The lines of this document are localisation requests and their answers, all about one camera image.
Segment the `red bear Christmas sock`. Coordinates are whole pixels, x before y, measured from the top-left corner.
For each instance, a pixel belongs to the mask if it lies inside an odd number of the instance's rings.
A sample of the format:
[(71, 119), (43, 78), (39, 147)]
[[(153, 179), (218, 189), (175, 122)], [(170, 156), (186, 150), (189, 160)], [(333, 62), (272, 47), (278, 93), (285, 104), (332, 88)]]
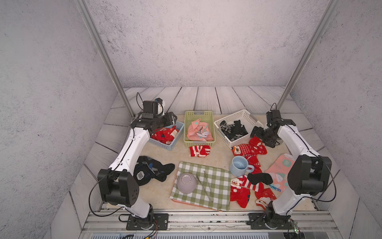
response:
[(175, 125), (171, 128), (163, 127), (157, 130), (155, 133), (153, 133), (151, 135), (151, 138), (160, 143), (170, 145), (177, 136), (178, 132), (179, 130), (176, 128)]

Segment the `black blue sport sock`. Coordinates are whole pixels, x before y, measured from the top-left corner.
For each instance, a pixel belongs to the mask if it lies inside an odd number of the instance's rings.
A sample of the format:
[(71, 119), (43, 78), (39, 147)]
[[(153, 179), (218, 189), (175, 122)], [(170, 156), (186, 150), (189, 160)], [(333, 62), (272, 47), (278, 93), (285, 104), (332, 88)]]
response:
[(230, 141), (235, 141), (238, 138), (234, 138), (231, 134), (231, 129), (234, 124), (227, 124), (226, 121), (222, 121), (220, 123), (220, 129), (223, 132), (223, 134), (230, 140)]

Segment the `pink sock with teal leaves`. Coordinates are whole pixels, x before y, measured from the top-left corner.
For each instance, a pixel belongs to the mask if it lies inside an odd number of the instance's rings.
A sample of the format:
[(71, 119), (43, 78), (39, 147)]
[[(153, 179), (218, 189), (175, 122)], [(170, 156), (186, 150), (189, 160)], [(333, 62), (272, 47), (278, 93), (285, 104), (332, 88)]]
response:
[(213, 141), (209, 124), (202, 122), (201, 119), (191, 122), (186, 136), (190, 141)]

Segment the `black sock with white label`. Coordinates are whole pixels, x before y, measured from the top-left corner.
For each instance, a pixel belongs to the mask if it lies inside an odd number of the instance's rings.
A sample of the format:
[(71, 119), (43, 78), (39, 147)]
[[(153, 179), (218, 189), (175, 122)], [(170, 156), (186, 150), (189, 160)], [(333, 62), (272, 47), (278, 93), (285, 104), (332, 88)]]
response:
[(159, 181), (163, 173), (162, 163), (148, 156), (140, 156), (135, 165), (133, 177), (139, 186), (143, 186), (153, 178)]

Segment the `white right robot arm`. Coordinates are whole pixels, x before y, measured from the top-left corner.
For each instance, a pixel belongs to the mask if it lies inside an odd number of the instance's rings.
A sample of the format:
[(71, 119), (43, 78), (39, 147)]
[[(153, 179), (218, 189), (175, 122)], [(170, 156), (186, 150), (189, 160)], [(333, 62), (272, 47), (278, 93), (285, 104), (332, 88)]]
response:
[(272, 123), (267, 129), (255, 126), (251, 132), (251, 137), (254, 136), (270, 147), (274, 147), (277, 139), (281, 139), (295, 159), (287, 175), (287, 188), (266, 208), (268, 221), (287, 220), (299, 202), (326, 191), (332, 161), (308, 145), (295, 125)]

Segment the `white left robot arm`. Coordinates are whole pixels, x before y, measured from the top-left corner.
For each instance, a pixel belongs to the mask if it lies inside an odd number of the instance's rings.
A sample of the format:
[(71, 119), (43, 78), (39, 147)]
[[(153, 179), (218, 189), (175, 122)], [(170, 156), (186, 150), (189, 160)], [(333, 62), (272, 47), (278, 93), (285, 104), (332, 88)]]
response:
[(139, 186), (133, 177), (140, 153), (151, 135), (165, 126), (174, 125), (177, 116), (168, 112), (151, 119), (136, 118), (130, 134), (116, 160), (108, 169), (101, 169), (97, 175), (97, 185), (103, 202), (119, 206), (137, 220), (152, 224), (154, 220), (152, 205), (139, 196)]

